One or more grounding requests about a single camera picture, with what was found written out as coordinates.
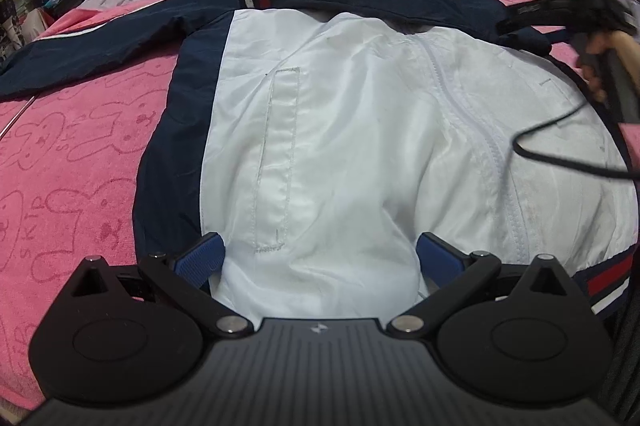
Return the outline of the person's right hand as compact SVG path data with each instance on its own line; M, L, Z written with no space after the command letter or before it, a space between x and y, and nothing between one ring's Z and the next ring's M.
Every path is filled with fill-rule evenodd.
M587 42L586 54L576 60L576 66L582 71L582 77L587 81L593 98L600 103L606 100L608 94L603 89L603 81L600 77L596 57L608 51L613 51L620 59L620 63L622 63L634 84L634 91L639 93L639 42L623 31L595 32Z

